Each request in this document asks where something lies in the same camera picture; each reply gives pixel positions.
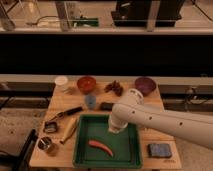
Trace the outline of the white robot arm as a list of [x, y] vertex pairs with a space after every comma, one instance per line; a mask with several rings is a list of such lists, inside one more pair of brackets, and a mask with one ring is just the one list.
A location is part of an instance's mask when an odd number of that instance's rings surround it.
[[129, 123], [143, 125], [213, 150], [213, 116], [147, 106], [143, 103], [142, 93], [134, 88], [128, 89], [113, 105], [108, 130], [118, 134]]

